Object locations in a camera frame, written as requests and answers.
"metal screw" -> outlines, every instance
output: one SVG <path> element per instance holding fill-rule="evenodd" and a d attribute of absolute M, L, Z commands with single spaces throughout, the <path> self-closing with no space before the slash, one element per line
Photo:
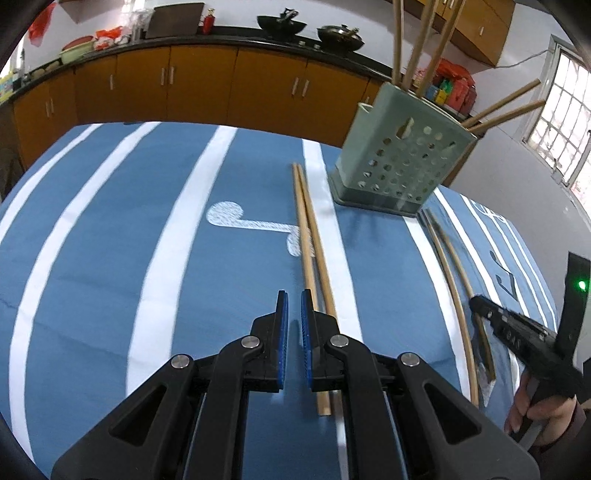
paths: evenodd
<path fill-rule="evenodd" d="M 258 339 L 258 337 L 249 335 L 244 337 L 240 343 L 244 348 L 256 348 L 261 344 L 261 341 Z"/>
<path fill-rule="evenodd" d="M 418 357 L 418 355 L 412 352 L 403 353 L 402 357 L 400 357 L 400 360 L 407 367 L 416 367 L 419 363 L 421 363 L 421 359 Z"/>
<path fill-rule="evenodd" d="M 337 348 L 343 348 L 349 344 L 349 339 L 345 335 L 333 335 L 330 338 L 330 344 Z"/>
<path fill-rule="evenodd" d="M 170 361 L 174 368 L 185 368 L 189 366 L 191 359 L 187 355 L 175 355 Z"/>

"cabinet handle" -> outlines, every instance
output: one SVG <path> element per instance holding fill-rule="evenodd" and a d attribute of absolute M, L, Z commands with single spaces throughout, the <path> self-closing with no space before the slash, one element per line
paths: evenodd
<path fill-rule="evenodd" d="M 306 80 L 306 84 L 304 85 L 304 90 L 301 93 L 301 97 L 304 98 L 306 93 L 308 93 L 308 87 L 310 86 L 310 81 Z"/>
<path fill-rule="evenodd" d="M 299 82 L 300 82 L 300 78 L 299 77 L 295 77 L 294 86 L 291 88 L 291 96 L 294 96 L 296 94 L 296 88 L 297 88 L 297 84 Z"/>

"perforated plastic basket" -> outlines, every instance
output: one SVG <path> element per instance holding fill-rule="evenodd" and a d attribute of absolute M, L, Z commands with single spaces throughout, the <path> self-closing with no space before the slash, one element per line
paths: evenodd
<path fill-rule="evenodd" d="M 360 103 L 329 175 L 341 205 L 415 216 L 476 137 L 429 101 L 384 83 Z"/>

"blue tablecloth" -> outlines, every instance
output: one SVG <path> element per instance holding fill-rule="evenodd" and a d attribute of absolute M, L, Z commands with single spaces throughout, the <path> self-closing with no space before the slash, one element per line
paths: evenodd
<path fill-rule="evenodd" d="M 76 127 L 33 165 L 0 210 L 0 411 L 46 474 L 172 354 L 217 353 L 284 289 L 285 390 L 251 396 L 244 477 L 340 478 L 342 425 L 317 416 L 304 379 L 292 162 L 306 168 L 341 331 L 376 353 L 418 353 L 469 396 L 429 240 L 414 219 L 335 205 L 326 171 L 338 155 L 281 135 L 150 122 Z M 510 222 L 442 187 L 427 206 L 477 293 L 556 329 Z M 519 372 L 491 344 L 499 378 L 481 408 L 501 426 Z"/>

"wall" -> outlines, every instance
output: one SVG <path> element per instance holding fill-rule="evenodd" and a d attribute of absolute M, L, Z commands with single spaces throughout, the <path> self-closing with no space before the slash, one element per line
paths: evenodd
<path fill-rule="evenodd" d="M 34 67 L 54 58 L 70 40 L 99 28 L 114 27 L 121 20 L 124 0 L 83 0 L 58 6 L 41 47 L 25 42 L 27 66 Z M 183 0 L 145 0 L 146 7 L 179 3 Z M 384 0 L 207 0 L 216 8 L 217 25 L 257 27 L 257 15 L 278 15 L 285 7 L 300 11 L 298 20 L 308 23 L 303 36 L 316 38 L 316 28 L 326 24 L 358 27 L 366 44 L 360 53 L 382 63 L 392 62 L 392 5 Z M 419 20 L 406 15 L 403 64 L 410 57 Z M 517 5 L 500 65 L 517 63 L 548 48 L 550 36 L 567 39 L 550 15 Z M 434 34 L 426 45 L 420 65 L 425 66 L 439 40 Z M 465 65 L 478 87 L 474 112 L 513 92 L 541 75 L 545 55 L 519 66 L 491 69 L 467 58 L 449 46 L 445 56 Z M 526 95 L 511 108 L 526 103 Z M 591 232 L 568 195 L 550 178 L 548 167 L 515 139 L 520 120 L 509 122 L 487 134 L 453 188 L 510 218 L 525 238 L 548 285 L 557 307 L 563 296 L 563 278 L 569 250 L 591 257 Z"/>

